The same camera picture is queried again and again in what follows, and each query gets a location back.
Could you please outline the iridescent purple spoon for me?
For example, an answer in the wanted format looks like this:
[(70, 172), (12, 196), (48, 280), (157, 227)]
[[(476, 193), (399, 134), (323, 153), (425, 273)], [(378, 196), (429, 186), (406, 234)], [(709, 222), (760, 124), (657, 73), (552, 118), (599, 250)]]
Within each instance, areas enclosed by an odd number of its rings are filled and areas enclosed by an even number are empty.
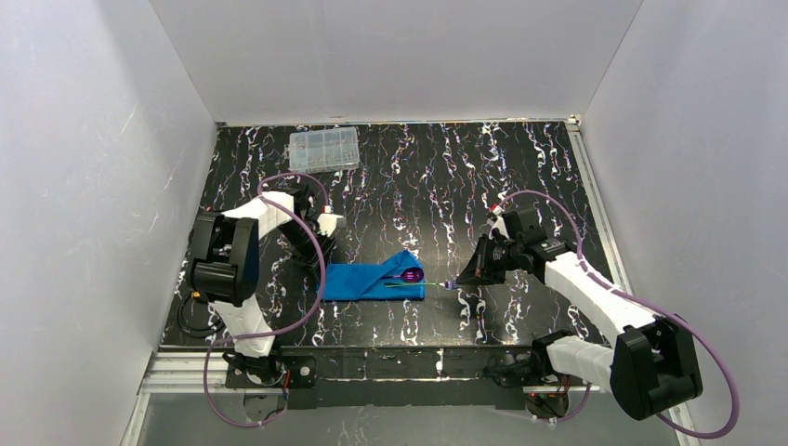
[(425, 286), (425, 272), (420, 267), (409, 267), (388, 272), (375, 279), (365, 290), (366, 295), (383, 295)]

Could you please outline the blue cloth napkin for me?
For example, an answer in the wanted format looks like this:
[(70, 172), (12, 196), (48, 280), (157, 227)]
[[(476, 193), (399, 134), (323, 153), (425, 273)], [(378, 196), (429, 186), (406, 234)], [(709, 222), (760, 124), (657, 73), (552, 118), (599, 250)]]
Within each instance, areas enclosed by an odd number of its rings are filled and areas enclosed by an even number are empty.
[(341, 264), (327, 266), (327, 280), (322, 300), (338, 302), (358, 301), (422, 301), (426, 297), (423, 285), (386, 287), (386, 283), (402, 283), (400, 275), (408, 268), (422, 268), (422, 264), (408, 250), (402, 250), (381, 264)]

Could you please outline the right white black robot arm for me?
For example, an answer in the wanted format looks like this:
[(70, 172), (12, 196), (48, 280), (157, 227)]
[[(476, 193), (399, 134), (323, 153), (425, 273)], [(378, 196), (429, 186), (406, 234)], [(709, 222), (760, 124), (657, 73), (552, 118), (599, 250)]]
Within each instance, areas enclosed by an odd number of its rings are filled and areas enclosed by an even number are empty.
[(595, 282), (594, 269), (576, 247), (551, 237), (533, 210), (488, 214), (492, 228), (478, 239), (460, 287), (502, 284), (509, 271), (531, 274), (563, 295), (597, 327), (606, 345), (568, 330), (536, 338), (527, 361), (529, 377), (569, 375), (609, 391), (621, 409), (641, 421), (703, 393), (692, 335), (674, 321), (617, 295), (613, 283)]

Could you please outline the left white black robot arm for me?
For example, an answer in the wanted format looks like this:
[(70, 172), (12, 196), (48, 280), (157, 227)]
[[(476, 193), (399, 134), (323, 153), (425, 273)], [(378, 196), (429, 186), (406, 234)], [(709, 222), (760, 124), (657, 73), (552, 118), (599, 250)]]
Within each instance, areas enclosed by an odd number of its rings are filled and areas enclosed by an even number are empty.
[(259, 283), (260, 241), (278, 231), (296, 261), (317, 271), (330, 259), (335, 232), (346, 225), (331, 205), (316, 204), (309, 186), (264, 191), (248, 203), (221, 212), (200, 212), (194, 221), (185, 278), (224, 322), (234, 350), (264, 358), (274, 336), (255, 293)]

